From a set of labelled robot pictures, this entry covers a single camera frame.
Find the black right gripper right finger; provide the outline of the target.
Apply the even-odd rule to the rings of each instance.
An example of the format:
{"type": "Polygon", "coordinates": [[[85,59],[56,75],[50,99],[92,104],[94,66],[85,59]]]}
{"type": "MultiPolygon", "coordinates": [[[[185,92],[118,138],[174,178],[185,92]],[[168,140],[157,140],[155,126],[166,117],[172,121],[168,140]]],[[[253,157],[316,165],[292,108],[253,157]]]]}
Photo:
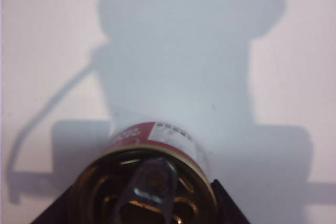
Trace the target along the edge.
{"type": "Polygon", "coordinates": [[[216,196],[218,206],[218,223],[220,224],[250,224],[240,208],[233,201],[228,192],[224,189],[219,180],[211,183],[212,190],[216,196]]]}

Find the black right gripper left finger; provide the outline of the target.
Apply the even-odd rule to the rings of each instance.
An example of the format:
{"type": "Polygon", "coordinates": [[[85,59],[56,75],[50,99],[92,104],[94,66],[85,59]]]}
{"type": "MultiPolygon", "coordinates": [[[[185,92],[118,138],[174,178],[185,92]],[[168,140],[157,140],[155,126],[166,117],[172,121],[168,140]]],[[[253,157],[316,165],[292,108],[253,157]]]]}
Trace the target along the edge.
{"type": "Polygon", "coordinates": [[[69,202],[73,186],[67,188],[50,206],[39,214],[31,224],[69,224],[69,202]]]}

